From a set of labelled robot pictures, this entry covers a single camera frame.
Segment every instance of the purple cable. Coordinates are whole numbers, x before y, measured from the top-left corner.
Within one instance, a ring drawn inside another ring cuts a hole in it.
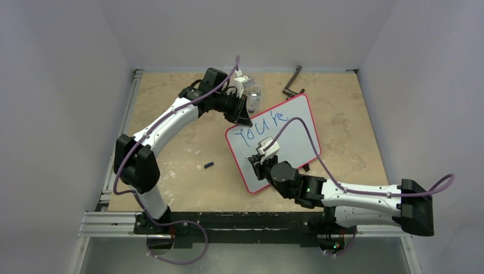
[[[268,147],[266,147],[264,149],[264,151],[268,150],[275,142],[276,140],[279,138],[279,136],[281,136],[281,134],[283,133],[283,131],[286,129],[286,127],[292,123],[293,121],[295,120],[298,120],[302,123],[302,125],[304,126],[304,129],[306,129],[306,133],[308,134],[308,137],[309,137],[309,141],[311,142],[311,146],[313,147],[313,151],[314,153],[316,154],[316,157],[317,159],[319,160],[319,162],[321,163],[322,167],[324,168],[324,170],[326,171],[326,173],[329,175],[329,177],[331,178],[331,180],[333,181],[333,183],[341,190],[345,191],[345,192],[349,192],[349,193],[354,193],[354,194],[363,194],[363,195],[376,195],[376,196],[385,196],[387,197],[387,193],[382,193],[382,192],[373,192],[373,191],[360,191],[360,190],[350,190],[350,189],[345,189],[333,176],[333,174],[331,174],[331,172],[329,172],[328,168],[326,167],[326,165],[322,162],[322,159],[321,157],[318,155],[317,153],[317,149],[316,149],[316,146],[314,145],[314,142],[313,142],[313,138],[311,138],[311,134],[309,133],[309,130],[308,130],[308,126],[306,126],[306,123],[304,123],[304,121],[299,118],[299,117],[294,117],[294,118],[291,118],[287,121],[287,123],[281,128],[281,130],[277,133],[276,137],[272,140],[272,142],[269,144]],[[446,179],[449,179],[447,181],[446,184],[444,184],[441,188],[439,189],[436,189],[443,181],[445,181]],[[392,193],[390,196],[394,196],[394,197],[423,197],[423,196],[429,196],[429,195],[434,195],[434,194],[437,194],[439,192],[442,192],[444,191],[445,189],[447,189],[448,187],[450,187],[450,185],[454,182],[454,179],[455,179],[455,175],[450,173],[450,174],[447,174],[445,175],[444,177],[442,177],[439,181],[437,181],[430,189],[429,191],[426,191],[426,192],[421,192],[421,193],[412,193],[412,194],[398,194],[398,193]]]
[[[187,264],[194,263],[194,262],[200,260],[203,257],[203,255],[205,255],[205,252],[207,251],[207,248],[208,248],[208,236],[207,236],[207,232],[203,229],[203,227],[201,227],[200,224],[195,223],[194,221],[189,221],[189,220],[172,221],[171,223],[165,223],[165,224],[158,223],[155,220],[155,218],[153,218],[153,216],[151,216],[150,213],[146,210],[146,208],[144,207],[143,203],[139,200],[139,198],[136,195],[135,195],[135,199],[138,202],[138,204],[141,206],[142,211],[146,214],[146,216],[148,217],[148,219],[152,223],[154,223],[156,226],[159,226],[159,227],[168,227],[170,225],[180,224],[180,223],[193,224],[193,225],[197,226],[198,228],[200,228],[200,230],[203,233],[203,236],[205,237],[205,244],[204,244],[203,250],[201,251],[201,253],[196,258],[191,259],[189,261],[172,261],[172,260],[165,259],[163,257],[159,257],[158,255],[155,255],[155,254],[153,254],[153,252],[151,252],[150,247],[148,246],[148,241],[147,241],[146,242],[146,249],[147,249],[149,255],[151,255],[155,259],[164,261],[166,263],[177,264],[177,265],[187,265]]]
[[[351,237],[351,239],[350,239],[350,242],[348,243],[347,246],[345,246],[345,248],[341,252],[334,253],[334,254],[328,254],[328,253],[323,253],[323,254],[326,255],[326,256],[334,256],[334,257],[338,257],[338,256],[345,254],[349,250],[349,248],[353,245],[354,238],[356,237],[357,233],[358,233],[358,231],[355,229],[354,232],[353,232],[353,237]]]
[[[186,104],[183,104],[177,108],[175,108],[175,110],[173,112],[170,112],[170,113],[167,113],[165,116],[161,117],[158,121],[156,121],[156,123],[153,124],[153,126],[151,128],[148,129],[148,131],[146,132],[145,135],[143,135],[135,144],[134,146],[129,150],[129,152],[126,154],[126,156],[124,157],[123,161],[121,162],[121,165],[119,166],[119,169],[118,169],[118,172],[116,173],[116,177],[114,179],[114,186],[112,188],[112,191],[115,195],[122,195],[122,194],[127,194],[127,193],[131,193],[135,196],[135,199],[136,201],[138,202],[139,206],[142,208],[142,210],[146,213],[146,216],[148,216],[148,218],[151,220],[151,222],[153,222],[155,225],[158,225],[158,226],[169,226],[169,225],[173,225],[173,224],[178,224],[178,223],[190,223],[190,224],[194,224],[195,226],[197,226],[198,228],[200,228],[200,230],[203,232],[203,235],[205,237],[205,246],[203,248],[203,251],[200,253],[200,255],[192,260],[189,260],[189,261],[172,261],[172,260],[168,260],[168,259],[164,259],[162,257],[158,257],[156,255],[154,255],[148,245],[147,245],[147,248],[148,248],[148,253],[153,256],[154,258],[156,259],[159,259],[161,261],[165,261],[167,263],[170,263],[170,264],[177,264],[177,265],[185,265],[185,264],[191,264],[191,263],[194,263],[198,260],[200,260],[200,258],[203,257],[203,255],[205,254],[205,252],[207,251],[207,247],[208,247],[208,236],[207,236],[207,232],[203,229],[203,227],[201,227],[200,224],[197,224],[195,223],[194,221],[189,221],[189,220],[181,220],[181,221],[174,221],[174,222],[171,222],[171,223],[166,223],[166,224],[162,224],[162,223],[158,223],[149,213],[148,211],[145,210],[145,207],[143,205],[143,203],[139,200],[139,198],[136,196],[136,191],[134,190],[125,190],[125,191],[118,191],[118,181],[119,181],[119,178],[121,176],[121,170],[123,170],[124,166],[126,165],[126,163],[128,162],[128,159],[131,157],[131,155],[134,153],[134,151],[136,150],[136,148],[146,139],[146,136],[148,136],[151,132],[153,132],[153,130],[159,126],[163,121],[165,121],[168,117],[170,117],[170,115],[172,115],[173,113],[176,113],[178,112],[179,110],[181,110],[182,108],[186,107],[186,106],[189,106],[190,104],[196,104],[198,103],[199,101],[209,97],[210,95],[212,95],[214,92],[216,92],[219,88],[223,87],[224,84],[230,79],[230,77],[232,76],[232,74],[235,72],[235,70],[238,70],[239,69],[239,61],[240,61],[240,55],[237,55],[237,58],[235,59],[235,65],[233,66],[232,70],[229,72],[229,74],[227,75],[227,77],[218,85],[216,86],[213,90],[209,91],[208,93],[206,93],[205,95],[193,100],[193,101],[190,101]]]

